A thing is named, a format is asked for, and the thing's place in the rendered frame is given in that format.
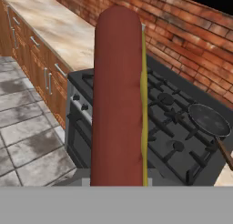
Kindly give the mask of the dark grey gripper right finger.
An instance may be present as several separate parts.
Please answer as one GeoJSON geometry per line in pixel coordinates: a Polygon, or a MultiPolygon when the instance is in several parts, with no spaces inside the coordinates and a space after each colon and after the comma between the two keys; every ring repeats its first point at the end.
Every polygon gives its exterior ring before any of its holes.
{"type": "Polygon", "coordinates": [[[150,168],[147,172],[151,186],[182,186],[183,183],[175,178],[163,175],[156,168],[150,168]]]}

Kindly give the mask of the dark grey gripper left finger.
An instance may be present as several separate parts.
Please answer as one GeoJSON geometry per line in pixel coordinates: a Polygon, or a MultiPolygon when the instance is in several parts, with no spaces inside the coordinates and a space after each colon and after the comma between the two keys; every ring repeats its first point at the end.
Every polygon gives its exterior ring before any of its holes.
{"type": "Polygon", "coordinates": [[[71,186],[71,187],[89,187],[90,186],[90,169],[74,168],[70,172],[56,179],[51,186],[71,186]]]}

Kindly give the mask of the red hot dog with mustard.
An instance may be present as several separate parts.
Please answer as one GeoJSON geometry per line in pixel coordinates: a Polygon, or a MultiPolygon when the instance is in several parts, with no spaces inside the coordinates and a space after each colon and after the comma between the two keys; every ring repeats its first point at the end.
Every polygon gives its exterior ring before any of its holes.
{"type": "Polygon", "coordinates": [[[137,13],[122,5],[102,12],[95,29],[93,186],[143,185],[145,57],[145,35],[137,13]]]}

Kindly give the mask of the black gas stove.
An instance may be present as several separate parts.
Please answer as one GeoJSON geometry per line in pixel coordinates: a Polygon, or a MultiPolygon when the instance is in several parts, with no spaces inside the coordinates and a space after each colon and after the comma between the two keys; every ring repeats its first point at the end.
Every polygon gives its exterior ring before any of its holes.
{"type": "MultiPolygon", "coordinates": [[[[68,76],[66,148],[67,115],[71,111],[77,110],[92,127],[93,79],[92,68],[68,76]],[[78,101],[73,100],[74,94],[80,95],[78,101]],[[88,105],[88,110],[81,110],[83,104],[88,105]]],[[[152,58],[147,60],[147,79],[148,169],[156,168],[163,175],[182,182],[182,186],[233,187],[233,171],[217,141],[197,129],[188,116],[188,108],[192,104],[206,105],[227,120],[231,133],[221,140],[232,155],[233,110],[152,58]]]]}

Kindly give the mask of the black oven door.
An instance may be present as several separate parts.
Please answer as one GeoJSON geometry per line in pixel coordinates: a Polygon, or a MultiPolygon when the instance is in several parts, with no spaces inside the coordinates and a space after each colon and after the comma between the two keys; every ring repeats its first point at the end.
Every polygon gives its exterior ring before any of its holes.
{"type": "Polygon", "coordinates": [[[91,127],[75,110],[67,118],[69,130],[66,151],[77,168],[91,168],[91,127]]]}

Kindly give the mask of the wooden cupboard door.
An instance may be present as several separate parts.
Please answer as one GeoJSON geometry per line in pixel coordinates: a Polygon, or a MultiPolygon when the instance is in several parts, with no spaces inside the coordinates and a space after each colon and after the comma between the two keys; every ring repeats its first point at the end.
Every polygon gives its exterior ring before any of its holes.
{"type": "Polygon", "coordinates": [[[16,31],[15,31],[15,38],[17,42],[17,49],[15,49],[17,63],[18,65],[20,65],[20,67],[25,72],[25,74],[29,76],[26,57],[25,57],[26,56],[26,43],[16,31]]]}
{"type": "Polygon", "coordinates": [[[33,84],[35,85],[35,89],[41,98],[46,99],[46,67],[33,51],[30,51],[30,57],[31,69],[33,73],[33,84]]]}
{"type": "Polygon", "coordinates": [[[49,106],[62,128],[66,128],[66,91],[59,85],[56,77],[51,77],[52,95],[49,95],[49,106]]]}

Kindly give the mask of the wooden drawer front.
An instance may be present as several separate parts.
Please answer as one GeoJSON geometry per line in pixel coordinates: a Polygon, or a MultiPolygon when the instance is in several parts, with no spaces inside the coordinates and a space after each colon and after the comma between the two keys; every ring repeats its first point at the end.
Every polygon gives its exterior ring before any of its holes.
{"type": "Polygon", "coordinates": [[[58,63],[60,68],[66,73],[69,73],[69,69],[65,66],[65,64],[54,54],[50,53],[49,54],[49,65],[52,71],[55,74],[56,80],[59,83],[59,85],[67,91],[67,77],[63,77],[56,69],[55,63],[58,63]]]}
{"type": "Polygon", "coordinates": [[[21,18],[13,11],[10,11],[12,27],[21,35],[24,34],[24,24],[21,18]]]}
{"type": "Polygon", "coordinates": [[[26,37],[28,39],[28,44],[32,51],[40,58],[46,59],[45,56],[45,46],[40,38],[30,29],[26,30],[26,37]]]}

